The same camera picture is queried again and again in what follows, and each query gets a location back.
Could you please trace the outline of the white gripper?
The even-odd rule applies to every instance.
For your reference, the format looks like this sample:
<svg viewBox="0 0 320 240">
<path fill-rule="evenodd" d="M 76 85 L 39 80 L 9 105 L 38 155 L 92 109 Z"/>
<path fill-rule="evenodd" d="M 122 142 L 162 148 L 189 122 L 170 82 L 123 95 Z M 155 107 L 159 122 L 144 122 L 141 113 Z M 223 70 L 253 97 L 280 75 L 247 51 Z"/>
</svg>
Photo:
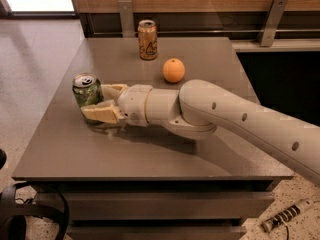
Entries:
<svg viewBox="0 0 320 240">
<path fill-rule="evenodd" d="M 116 124 L 124 117 L 129 125 L 146 127 L 145 106 L 152 89 L 150 85 L 102 84 L 102 94 L 107 101 L 83 106 L 81 112 L 89 120 Z"/>
</svg>

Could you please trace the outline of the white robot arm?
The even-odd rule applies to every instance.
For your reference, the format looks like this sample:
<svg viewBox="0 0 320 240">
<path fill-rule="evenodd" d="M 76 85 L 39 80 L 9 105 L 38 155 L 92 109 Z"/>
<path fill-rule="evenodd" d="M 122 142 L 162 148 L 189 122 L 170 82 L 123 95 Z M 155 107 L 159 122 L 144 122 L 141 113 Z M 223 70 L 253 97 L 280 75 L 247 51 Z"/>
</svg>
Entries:
<svg viewBox="0 0 320 240">
<path fill-rule="evenodd" d="M 218 127 L 233 132 L 316 185 L 320 184 L 320 127 L 241 98 L 213 83 L 190 80 L 180 89 L 104 85 L 104 100 L 85 105 L 85 118 L 132 126 L 160 125 L 189 139 Z"/>
</svg>

